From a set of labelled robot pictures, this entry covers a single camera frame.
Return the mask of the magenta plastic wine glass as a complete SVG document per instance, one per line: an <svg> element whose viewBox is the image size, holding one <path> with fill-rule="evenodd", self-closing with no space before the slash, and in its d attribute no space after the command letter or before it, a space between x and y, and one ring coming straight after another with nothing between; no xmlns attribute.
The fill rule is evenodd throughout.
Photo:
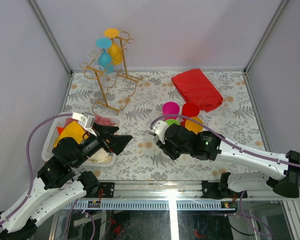
<svg viewBox="0 0 300 240"><path fill-rule="evenodd" d="M163 116L171 115L171 114L178 115L179 112L180 112L180 106L176 102L169 101L162 106Z"/></svg>

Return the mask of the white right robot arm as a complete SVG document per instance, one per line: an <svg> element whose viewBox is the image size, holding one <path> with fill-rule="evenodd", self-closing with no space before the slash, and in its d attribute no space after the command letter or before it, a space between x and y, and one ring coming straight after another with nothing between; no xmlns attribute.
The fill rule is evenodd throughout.
<svg viewBox="0 0 300 240"><path fill-rule="evenodd" d="M182 125L158 121L150 132L157 146L172 160L189 155L201 161L227 162L252 169L246 173L223 173L217 186L220 198L243 191L270 191L296 199L300 196L300 153L274 153L254 149L216 136L208 130L195 133Z"/></svg>

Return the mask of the red plastic wine glass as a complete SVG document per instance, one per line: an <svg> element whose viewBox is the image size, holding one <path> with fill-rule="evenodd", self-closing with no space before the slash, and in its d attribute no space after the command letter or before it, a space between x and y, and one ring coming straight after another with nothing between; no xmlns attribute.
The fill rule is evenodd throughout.
<svg viewBox="0 0 300 240"><path fill-rule="evenodd" d="M186 117L197 117L200 113L199 107L192 102L187 102L182 106L181 115Z"/></svg>

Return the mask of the teal plastic wine glass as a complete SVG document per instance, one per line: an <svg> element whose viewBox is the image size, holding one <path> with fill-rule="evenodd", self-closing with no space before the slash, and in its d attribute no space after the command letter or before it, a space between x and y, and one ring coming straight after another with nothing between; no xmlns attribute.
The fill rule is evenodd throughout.
<svg viewBox="0 0 300 240"><path fill-rule="evenodd" d="M97 64L105 71L105 74L110 74L114 70L112 57L107 50L112 46L112 41L109 38L102 37L96 40L96 46L101 49L101 54L97 58Z"/></svg>

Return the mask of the green plastic wine glass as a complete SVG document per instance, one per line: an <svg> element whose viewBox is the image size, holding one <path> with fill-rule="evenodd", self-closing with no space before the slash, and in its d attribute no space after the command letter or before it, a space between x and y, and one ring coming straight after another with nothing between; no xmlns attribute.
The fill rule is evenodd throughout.
<svg viewBox="0 0 300 240"><path fill-rule="evenodd" d="M180 122L176 119L167 119L164 121L165 123L168 124L168 126L171 126L171 125L180 125Z"/></svg>

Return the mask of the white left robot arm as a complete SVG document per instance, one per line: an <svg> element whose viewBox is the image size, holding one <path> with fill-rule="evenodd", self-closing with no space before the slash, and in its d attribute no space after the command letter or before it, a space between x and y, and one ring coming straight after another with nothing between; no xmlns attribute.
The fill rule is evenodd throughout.
<svg viewBox="0 0 300 240"><path fill-rule="evenodd" d="M37 172L30 191L6 211L0 212L1 240L27 240L50 216L73 201L95 197L100 182L92 171L83 171L68 187L63 186L76 176L75 169L99 150L119 155L132 140L119 135L117 126L94 124L82 140L63 137L52 150L52 157Z"/></svg>

